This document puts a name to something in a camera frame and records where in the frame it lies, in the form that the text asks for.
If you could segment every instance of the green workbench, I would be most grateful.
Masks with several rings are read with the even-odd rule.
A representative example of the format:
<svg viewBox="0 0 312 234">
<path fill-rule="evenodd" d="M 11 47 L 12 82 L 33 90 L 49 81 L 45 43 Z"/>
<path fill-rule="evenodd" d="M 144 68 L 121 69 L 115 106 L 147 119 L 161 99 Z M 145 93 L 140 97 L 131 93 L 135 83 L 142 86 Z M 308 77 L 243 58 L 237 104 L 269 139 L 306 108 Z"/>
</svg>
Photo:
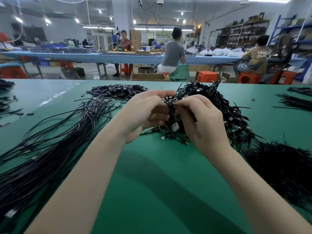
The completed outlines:
<svg viewBox="0 0 312 234">
<path fill-rule="evenodd" d="M 72 87 L 38 107 L 37 102 L 30 106 L 30 99 L 36 87 L 45 84 L 46 80 L 14 81 L 16 86 L 11 94 L 19 84 L 24 85 L 28 90 L 24 97 L 35 114 L 21 117 L 0 130 L 0 154 L 20 142 L 23 134 L 41 119 L 74 110 L 80 103 L 74 100 L 80 99 L 81 94 L 94 86 L 120 83 L 140 84 L 150 90 L 176 90 L 180 85 L 177 82 L 52 80 L 63 85 L 62 90 L 69 85 Z M 308 96 L 287 92 L 287 88 L 285 85 L 224 83 L 218 90 L 230 105 L 235 102 L 237 106 L 251 107 L 241 109 L 242 115 L 251 120 L 248 122 L 250 128 L 265 141 L 283 142 L 285 138 L 291 146 L 312 149 L 311 113 L 272 107 L 282 106 L 278 102 L 280 98 L 275 96 L 277 93 L 309 99 Z M 178 140 L 161 140 L 160 137 L 159 133 L 142 135 L 125 146 L 92 234 L 252 233 L 233 192 L 209 161 L 192 144 L 183 145 Z M 3 172 L 21 162 L 5 164 L 0 170 Z M 306 219 L 312 219 L 306 211 L 296 209 Z"/>
</svg>

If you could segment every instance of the red shirt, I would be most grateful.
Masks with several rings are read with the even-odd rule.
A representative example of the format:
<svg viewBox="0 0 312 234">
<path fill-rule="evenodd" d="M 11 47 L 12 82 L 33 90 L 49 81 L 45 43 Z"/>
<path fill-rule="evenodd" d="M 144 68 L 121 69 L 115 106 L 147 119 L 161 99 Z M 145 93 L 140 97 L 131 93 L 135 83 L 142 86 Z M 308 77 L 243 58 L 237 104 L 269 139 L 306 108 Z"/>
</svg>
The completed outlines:
<svg viewBox="0 0 312 234">
<path fill-rule="evenodd" d="M 121 39 L 120 48 L 127 49 L 127 51 L 131 51 L 131 46 L 133 46 L 131 40 L 126 39 L 125 41 L 123 41 L 123 39 Z"/>
</svg>

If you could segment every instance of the yellow t-shirt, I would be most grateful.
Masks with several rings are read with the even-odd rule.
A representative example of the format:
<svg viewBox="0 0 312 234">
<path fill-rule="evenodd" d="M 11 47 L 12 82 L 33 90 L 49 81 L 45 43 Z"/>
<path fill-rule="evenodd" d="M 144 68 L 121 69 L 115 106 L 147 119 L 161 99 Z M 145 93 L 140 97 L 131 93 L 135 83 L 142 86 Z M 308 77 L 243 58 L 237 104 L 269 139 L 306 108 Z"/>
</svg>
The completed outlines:
<svg viewBox="0 0 312 234">
<path fill-rule="evenodd" d="M 263 74 L 266 72 L 268 63 L 268 47 L 253 47 L 251 50 L 246 52 L 242 58 L 249 60 L 248 70 L 255 74 Z"/>
</svg>

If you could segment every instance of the forearm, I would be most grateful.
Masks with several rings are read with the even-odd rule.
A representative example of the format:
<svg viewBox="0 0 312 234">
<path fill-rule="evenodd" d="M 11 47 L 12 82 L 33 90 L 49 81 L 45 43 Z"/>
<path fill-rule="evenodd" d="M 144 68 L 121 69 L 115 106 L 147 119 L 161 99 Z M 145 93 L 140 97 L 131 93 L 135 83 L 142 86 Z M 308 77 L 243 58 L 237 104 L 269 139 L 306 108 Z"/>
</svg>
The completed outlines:
<svg viewBox="0 0 312 234">
<path fill-rule="evenodd" d="M 234 149 L 211 162 L 232 188 L 255 233 L 312 233 L 311 225 Z"/>
<path fill-rule="evenodd" d="M 125 141 L 106 126 L 25 234 L 91 233 Z"/>
</svg>

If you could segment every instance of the gray t-shirt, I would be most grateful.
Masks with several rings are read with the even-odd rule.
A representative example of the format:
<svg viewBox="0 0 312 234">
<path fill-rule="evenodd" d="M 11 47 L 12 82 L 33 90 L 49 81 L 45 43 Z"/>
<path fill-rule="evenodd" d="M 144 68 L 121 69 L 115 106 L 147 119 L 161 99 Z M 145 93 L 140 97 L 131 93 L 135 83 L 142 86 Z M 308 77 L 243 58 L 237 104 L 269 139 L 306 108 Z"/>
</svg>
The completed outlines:
<svg viewBox="0 0 312 234">
<path fill-rule="evenodd" d="M 161 62 L 163 66 L 177 66 L 180 57 L 185 56 L 184 47 L 176 41 L 167 42 L 165 50 L 165 57 Z"/>
</svg>

